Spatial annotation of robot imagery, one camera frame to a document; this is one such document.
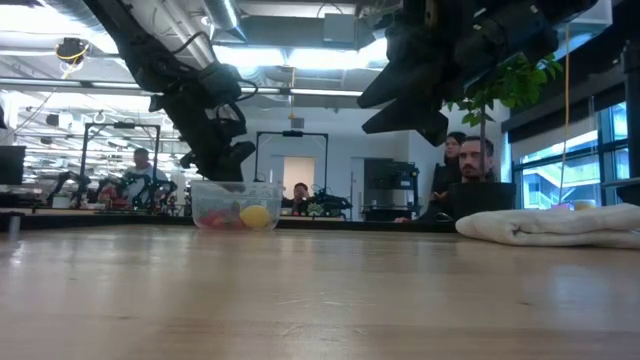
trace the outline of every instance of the computer monitor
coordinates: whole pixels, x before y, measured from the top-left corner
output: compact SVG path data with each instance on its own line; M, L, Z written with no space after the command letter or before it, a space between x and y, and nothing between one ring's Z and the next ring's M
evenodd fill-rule
M22 185L26 146L0 146L0 185Z

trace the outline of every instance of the plant stem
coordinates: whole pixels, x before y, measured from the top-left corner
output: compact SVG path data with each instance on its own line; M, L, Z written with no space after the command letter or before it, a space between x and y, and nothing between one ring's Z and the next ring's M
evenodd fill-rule
M480 118L480 181L482 182L486 182L487 181L487 172L485 171L485 166L486 164L484 163L484 154L487 151L487 146L486 143L487 141L485 140L486 138L486 125L487 125L487 120L486 120L486 113L487 113L487 107L486 105L482 107L482 109L480 109L481 111L481 118Z

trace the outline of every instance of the white towel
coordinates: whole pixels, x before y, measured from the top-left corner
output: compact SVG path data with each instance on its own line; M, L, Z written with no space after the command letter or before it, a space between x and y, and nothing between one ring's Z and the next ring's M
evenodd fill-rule
M640 249L640 207L622 204L570 211L507 210L458 220L459 233L517 246L593 245Z

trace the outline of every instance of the yellow fruit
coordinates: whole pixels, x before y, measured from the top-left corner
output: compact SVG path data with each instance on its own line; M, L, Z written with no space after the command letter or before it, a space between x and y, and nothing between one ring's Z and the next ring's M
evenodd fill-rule
M240 212L240 220L251 229L262 229L271 221L269 211L260 205L251 205Z

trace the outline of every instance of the table surface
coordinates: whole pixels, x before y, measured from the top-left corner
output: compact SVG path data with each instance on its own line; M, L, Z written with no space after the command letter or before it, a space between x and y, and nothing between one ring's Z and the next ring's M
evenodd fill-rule
M3 359L640 358L635 251L151 226L21 238L0 242Z

